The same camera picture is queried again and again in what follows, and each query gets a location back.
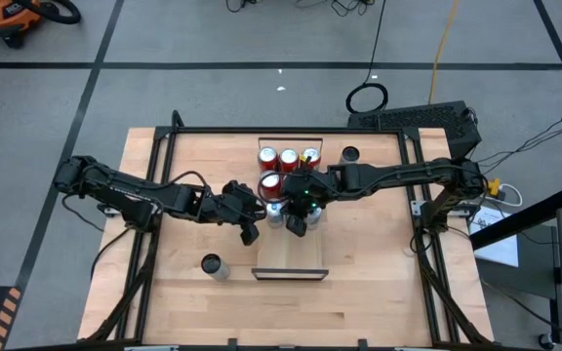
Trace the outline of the white paper sheet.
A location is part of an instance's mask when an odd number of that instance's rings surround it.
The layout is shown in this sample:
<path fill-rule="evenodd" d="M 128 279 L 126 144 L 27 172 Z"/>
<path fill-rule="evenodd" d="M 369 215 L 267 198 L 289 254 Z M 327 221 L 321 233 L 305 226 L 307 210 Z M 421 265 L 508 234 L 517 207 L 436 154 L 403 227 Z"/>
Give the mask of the white paper sheet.
<path fill-rule="evenodd" d="M 501 212 L 496 208 L 482 207 L 468 225 L 471 236 L 496 222 L 508 217 L 509 213 Z M 516 236 L 511 236 L 492 245 L 475 251 L 475 257 L 492 261 L 511 267 L 519 266 L 518 241 Z"/>

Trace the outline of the black frame wooden shelf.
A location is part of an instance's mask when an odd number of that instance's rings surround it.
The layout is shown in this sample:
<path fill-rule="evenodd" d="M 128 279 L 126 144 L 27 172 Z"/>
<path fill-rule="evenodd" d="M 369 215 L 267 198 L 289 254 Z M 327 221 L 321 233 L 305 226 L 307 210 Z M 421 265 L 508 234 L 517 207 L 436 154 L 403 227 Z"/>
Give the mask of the black frame wooden shelf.
<path fill-rule="evenodd" d="M 323 280 L 329 270 L 322 267 L 321 234 L 307 228 L 302 238 L 297 237 L 286 228 L 284 217 L 282 227 L 267 225 L 260 230 L 258 263 L 252 274 L 260 281 Z"/>

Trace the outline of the white Celsius energy can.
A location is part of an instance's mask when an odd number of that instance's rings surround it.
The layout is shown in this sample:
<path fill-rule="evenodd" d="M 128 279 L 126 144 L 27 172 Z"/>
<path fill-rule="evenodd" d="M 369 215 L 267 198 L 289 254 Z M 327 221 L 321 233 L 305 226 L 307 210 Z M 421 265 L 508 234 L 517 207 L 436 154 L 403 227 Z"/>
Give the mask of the white Celsius energy can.
<path fill-rule="evenodd" d="M 339 163 L 341 165 L 345 164 L 356 164 L 360 158 L 360 151 L 355 146 L 346 146 L 340 155 Z"/>
<path fill-rule="evenodd" d="M 202 258 L 201 268 L 216 281 L 225 281 L 230 276 L 229 266 L 215 253 L 208 253 Z"/>

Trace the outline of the orange shop vacuum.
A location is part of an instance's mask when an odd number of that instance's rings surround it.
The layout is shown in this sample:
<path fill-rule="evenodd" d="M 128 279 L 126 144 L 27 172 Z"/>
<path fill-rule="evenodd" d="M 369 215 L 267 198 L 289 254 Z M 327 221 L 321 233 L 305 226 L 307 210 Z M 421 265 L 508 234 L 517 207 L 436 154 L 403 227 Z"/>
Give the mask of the orange shop vacuum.
<path fill-rule="evenodd" d="M 40 20 L 73 25 L 81 19 L 71 0 L 0 0 L 0 38 L 12 49 L 22 47 L 25 33 Z"/>

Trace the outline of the red cola can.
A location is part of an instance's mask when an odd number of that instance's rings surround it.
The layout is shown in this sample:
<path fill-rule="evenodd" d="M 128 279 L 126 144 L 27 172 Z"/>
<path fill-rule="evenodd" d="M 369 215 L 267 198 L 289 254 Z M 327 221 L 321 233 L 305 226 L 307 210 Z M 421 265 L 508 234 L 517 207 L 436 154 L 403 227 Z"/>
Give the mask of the red cola can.
<path fill-rule="evenodd" d="M 261 197 L 268 202 L 278 201 L 280 199 L 281 182 L 281 175 L 275 171 L 264 171 L 259 183 Z"/>

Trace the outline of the grey cart top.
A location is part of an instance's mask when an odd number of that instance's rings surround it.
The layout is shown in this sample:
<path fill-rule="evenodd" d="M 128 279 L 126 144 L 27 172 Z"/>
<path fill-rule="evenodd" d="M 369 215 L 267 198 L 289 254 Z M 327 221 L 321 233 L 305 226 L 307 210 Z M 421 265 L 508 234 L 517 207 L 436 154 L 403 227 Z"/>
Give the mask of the grey cart top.
<path fill-rule="evenodd" d="M 516 240 L 518 266 L 478 259 L 480 277 L 495 287 L 557 299 L 559 283 L 558 235 L 554 226 L 539 225 L 512 236 Z"/>

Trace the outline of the silver blue energy drink can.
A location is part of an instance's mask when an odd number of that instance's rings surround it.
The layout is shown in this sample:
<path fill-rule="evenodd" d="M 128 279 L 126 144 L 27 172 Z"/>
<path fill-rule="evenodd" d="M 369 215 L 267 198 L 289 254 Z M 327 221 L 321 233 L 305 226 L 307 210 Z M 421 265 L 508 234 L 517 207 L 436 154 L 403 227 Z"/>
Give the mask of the silver blue energy drink can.
<path fill-rule="evenodd" d="M 321 220 L 323 210 L 319 207 L 313 208 L 306 216 L 304 222 L 309 230 L 315 229 Z"/>
<path fill-rule="evenodd" d="M 279 228 L 284 225 L 283 206 L 282 202 L 271 202 L 266 205 L 266 221 L 270 228 Z"/>

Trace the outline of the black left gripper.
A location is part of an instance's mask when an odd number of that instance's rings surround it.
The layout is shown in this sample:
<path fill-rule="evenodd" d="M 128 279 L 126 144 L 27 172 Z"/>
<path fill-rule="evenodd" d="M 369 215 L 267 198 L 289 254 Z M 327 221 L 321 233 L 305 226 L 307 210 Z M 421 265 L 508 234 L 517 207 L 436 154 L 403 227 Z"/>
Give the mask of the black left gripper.
<path fill-rule="evenodd" d="M 233 179 L 222 188 L 221 195 L 207 194 L 203 198 L 197 222 L 241 224 L 241 241 L 244 246 L 251 246 L 260 236 L 254 223 L 265 217 L 265 209 L 254 191 L 246 183 Z"/>

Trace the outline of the orange Fanta can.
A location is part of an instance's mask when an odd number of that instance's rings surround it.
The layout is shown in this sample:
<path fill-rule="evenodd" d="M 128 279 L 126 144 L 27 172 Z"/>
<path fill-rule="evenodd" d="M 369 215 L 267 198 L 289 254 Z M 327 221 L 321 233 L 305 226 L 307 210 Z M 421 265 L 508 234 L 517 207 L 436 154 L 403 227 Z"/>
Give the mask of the orange Fanta can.
<path fill-rule="evenodd" d="M 320 150 L 314 147 L 307 147 L 305 148 L 301 154 L 300 157 L 304 155 L 305 157 L 309 157 L 310 156 L 310 161 L 309 164 L 304 164 L 301 162 L 301 167 L 302 168 L 307 168 L 310 171 L 318 171 L 320 164 L 321 164 L 321 154 L 320 154 Z"/>
<path fill-rule="evenodd" d="M 293 172 L 299 164 L 299 154 L 295 149 L 286 148 L 279 154 L 279 170 L 282 173 Z"/>
<path fill-rule="evenodd" d="M 276 172 L 278 163 L 278 153 L 273 147 L 265 146 L 259 150 L 258 164 L 262 173 L 266 171 Z"/>

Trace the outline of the black rig support beam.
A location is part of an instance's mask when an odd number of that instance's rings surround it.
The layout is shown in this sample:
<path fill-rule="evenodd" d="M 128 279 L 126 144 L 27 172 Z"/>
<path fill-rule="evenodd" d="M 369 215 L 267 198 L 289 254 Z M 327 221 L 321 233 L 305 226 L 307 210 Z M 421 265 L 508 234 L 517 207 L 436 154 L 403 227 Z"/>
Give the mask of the black rig support beam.
<path fill-rule="evenodd" d="M 562 209 L 562 190 L 536 204 L 493 223 L 470 236 L 474 251 L 556 218 Z"/>

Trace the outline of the black aluminium table frame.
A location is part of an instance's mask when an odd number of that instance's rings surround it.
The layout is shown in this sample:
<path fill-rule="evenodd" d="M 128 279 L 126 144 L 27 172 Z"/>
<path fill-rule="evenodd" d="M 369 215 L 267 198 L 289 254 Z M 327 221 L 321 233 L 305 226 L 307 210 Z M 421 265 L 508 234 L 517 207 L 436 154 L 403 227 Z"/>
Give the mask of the black aluminium table frame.
<path fill-rule="evenodd" d="M 195 170 L 215 190 L 232 179 L 255 184 L 260 146 L 320 146 L 326 163 L 348 145 L 364 161 L 392 166 L 450 153 L 441 129 L 310 132 L 300 129 L 184 128 L 163 150 L 174 153 L 171 171 Z M 244 246 L 230 225 L 199 225 L 166 217 L 159 235 L 142 342 L 209 349 L 235 340 L 238 347 L 271 351 L 371 348 L 431 343 L 417 257 L 410 251 L 411 192 L 383 190 L 357 202 L 331 205 L 321 234 L 321 281 L 260 281 L 252 274 L 258 243 Z M 203 272 L 217 254 L 230 268 L 225 281 Z"/>

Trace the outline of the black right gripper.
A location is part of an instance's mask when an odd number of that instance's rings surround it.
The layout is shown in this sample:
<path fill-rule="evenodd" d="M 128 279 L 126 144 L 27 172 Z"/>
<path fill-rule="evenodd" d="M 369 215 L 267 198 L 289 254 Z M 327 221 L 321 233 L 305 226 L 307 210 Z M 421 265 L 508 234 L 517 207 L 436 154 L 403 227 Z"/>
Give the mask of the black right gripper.
<path fill-rule="evenodd" d="M 330 181 L 323 173 L 290 174 L 284 177 L 281 197 L 286 200 L 283 213 L 287 216 L 286 228 L 302 238 L 306 232 L 303 217 L 330 200 Z"/>

